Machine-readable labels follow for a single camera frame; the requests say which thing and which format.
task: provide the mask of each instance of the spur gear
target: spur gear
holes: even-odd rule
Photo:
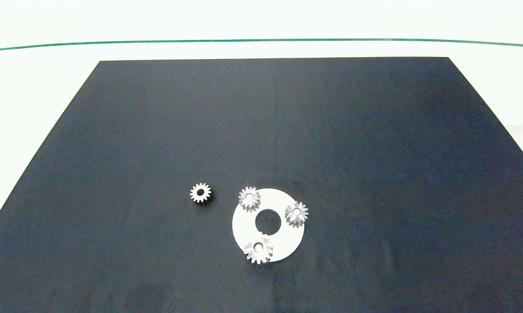
[[[196,203],[204,203],[211,200],[211,188],[204,183],[196,184],[190,190],[190,198]]]
[[[289,204],[285,210],[285,218],[289,225],[300,227],[304,224],[308,215],[308,208],[302,202],[295,202],[294,204]]]
[[[260,193],[255,187],[246,187],[238,195],[238,202],[246,211],[255,211],[260,205],[260,199]]]
[[[253,263],[265,263],[269,262],[273,256],[273,245],[270,240],[262,237],[258,241],[250,241],[244,246],[244,254],[247,260],[251,260]]]

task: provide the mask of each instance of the white background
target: white background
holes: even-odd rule
[[[523,2],[0,1],[0,48],[120,40],[428,38],[523,43]],[[523,48],[441,42],[222,42],[0,51],[0,208],[100,60],[448,56],[523,150]]]

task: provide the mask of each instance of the small gear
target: small gear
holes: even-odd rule
[[[255,187],[246,187],[238,195],[238,202],[246,211],[255,211],[260,205],[260,193]]]
[[[302,202],[295,202],[294,204],[289,204],[285,210],[285,218],[289,225],[300,227],[304,224],[308,215],[308,208]]]
[[[244,254],[247,260],[251,260],[252,264],[269,262],[273,256],[273,246],[269,239],[262,237],[258,241],[250,241],[244,246]]]
[[[190,198],[196,203],[204,203],[211,199],[211,188],[204,183],[196,184],[190,190]]]

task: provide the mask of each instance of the metal gear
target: metal gear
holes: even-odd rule
[[[251,260],[254,263],[265,263],[269,262],[273,256],[273,245],[270,240],[263,237],[258,241],[250,241],[244,246],[244,254],[247,260]]]
[[[300,227],[304,224],[308,215],[308,208],[302,202],[295,202],[294,204],[289,204],[285,210],[285,218],[289,225]]]
[[[238,195],[238,202],[246,211],[255,211],[260,205],[260,199],[260,193],[255,187],[246,187]]]
[[[204,203],[211,198],[211,188],[209,185],[204,183],[196,184],[190,190],[190,198],[196,203]]]

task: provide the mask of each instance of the silver gear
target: silver gear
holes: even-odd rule
[[[211,197],[211,188],[207,184],[204,184],[204,183],[196,184],[196,186],[192,187],[192,190],[190,190],[190,198],[196,203],[206,202],[207,200],[209,200],[210,197]]]
[[[244,246],[244,254],[247,260],[251,260],[252,264],[262,264],[269,262],[273,256],[273,245],[270,240],[262,236],[258,241],[250,241]]]
[[[255,211],[260,205],[260,199],[260,193],[255,187],[246,187],[238,195],[238,202],[246,211]]]
[[[302,202],[295,202],[294,204],[289,204],[285,210],[285,218],[289,225],[300,227],[304,224],[308,218],[308,208]]]

